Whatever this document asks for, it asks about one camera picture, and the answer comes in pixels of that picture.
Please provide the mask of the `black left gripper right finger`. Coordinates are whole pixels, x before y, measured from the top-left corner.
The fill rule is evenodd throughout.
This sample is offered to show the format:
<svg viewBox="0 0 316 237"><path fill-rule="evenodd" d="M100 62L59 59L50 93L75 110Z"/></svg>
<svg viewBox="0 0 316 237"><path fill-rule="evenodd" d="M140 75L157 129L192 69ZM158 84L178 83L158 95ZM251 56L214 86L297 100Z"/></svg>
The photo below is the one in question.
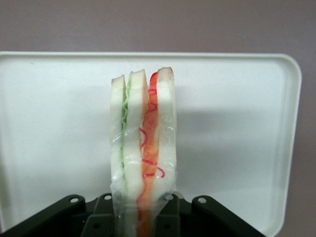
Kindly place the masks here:
<svg viewBox="0 0 316 237"><path fill-rule="evenodd" d="M263 237L232 211L210 196L192 202L173 193L154 223L156 237Z"/></svg>

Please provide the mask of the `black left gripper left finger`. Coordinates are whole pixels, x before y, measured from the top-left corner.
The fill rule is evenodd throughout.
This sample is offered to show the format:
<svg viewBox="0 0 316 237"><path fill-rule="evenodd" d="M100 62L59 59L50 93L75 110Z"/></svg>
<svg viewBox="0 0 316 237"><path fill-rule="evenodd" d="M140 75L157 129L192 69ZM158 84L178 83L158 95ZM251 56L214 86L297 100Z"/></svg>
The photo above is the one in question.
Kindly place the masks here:
<svg viewBox="0 0 316 237"><path fill-rule="evenodd" d="M86 202L79 195L66 196L14 227L2 237L114 237L112 194Z"/></svg>

